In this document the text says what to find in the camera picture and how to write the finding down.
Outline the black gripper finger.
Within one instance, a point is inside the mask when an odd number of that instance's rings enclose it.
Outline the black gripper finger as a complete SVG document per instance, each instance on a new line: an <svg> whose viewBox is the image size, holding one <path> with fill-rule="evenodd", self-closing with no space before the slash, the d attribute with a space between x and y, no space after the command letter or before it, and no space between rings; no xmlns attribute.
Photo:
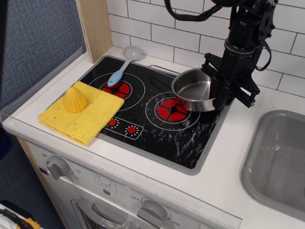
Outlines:
<svg viewBox="0 0 305 229"><path fill-rule="evenodd" d="M229 106L234 100L234 91L229 87L220 87L217 98L214 102L215 110L221 110L226 106Z"/></svg>
<svg viewBox="0 0 305 229"><path fill-rule="evenodd" d="M224 100L226 97L226 87L221 84L215 77L210 84L210 99Z"/></svg>

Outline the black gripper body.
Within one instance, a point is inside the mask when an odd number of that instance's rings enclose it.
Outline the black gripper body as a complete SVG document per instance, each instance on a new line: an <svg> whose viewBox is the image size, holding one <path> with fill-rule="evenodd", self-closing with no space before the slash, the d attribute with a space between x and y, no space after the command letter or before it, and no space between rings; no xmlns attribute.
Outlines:
<svg viewBox="0 0 305 229"><path fill-rule="evenodd" d="M254 64L251 54L225 49L222 57L211 53L206 53L204 57L205 63L201 68L204 73L231 88L235 98L245 106L251 107L255 104L255 97L260 90L252 79Z"/></svg>

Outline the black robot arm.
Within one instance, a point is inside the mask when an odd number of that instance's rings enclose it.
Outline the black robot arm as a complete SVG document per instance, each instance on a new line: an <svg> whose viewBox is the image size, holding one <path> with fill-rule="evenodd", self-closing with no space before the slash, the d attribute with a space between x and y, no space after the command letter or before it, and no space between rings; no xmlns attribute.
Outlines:
<svg viewBox="0 0 305 229"><path fill-rule="evenodd" d="M213 106L221 110L237 98L245 106L255 103L255 96L260 93L252 79L254 70L265 70L257 66L263 49L270 48L266 39L270 38L276 0L217 0L219 6L230 6L231 17L229 36L224 43L222 57L211 53L205 54L202 71L211 78L209 97Z"/></svg>

